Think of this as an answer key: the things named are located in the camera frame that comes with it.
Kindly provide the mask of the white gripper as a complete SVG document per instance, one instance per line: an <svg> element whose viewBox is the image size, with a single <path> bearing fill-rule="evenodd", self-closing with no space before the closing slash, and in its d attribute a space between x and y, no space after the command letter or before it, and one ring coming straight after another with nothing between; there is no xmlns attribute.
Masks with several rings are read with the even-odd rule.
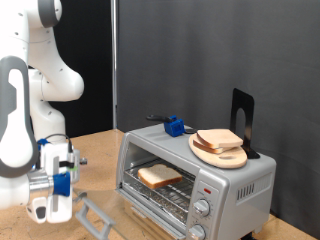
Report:
<svg viewBox="0 0 320 240"><path fill-rule="evenodd" d="M46 143L40 147L40 167L27 176L30 187L26 210L38 224L61 223L72 217L72 201L78 203L87 197L81 192L72 200L73 185L80 179L80 165L88 159L80 159L80 151L70 143Z"/></svg>

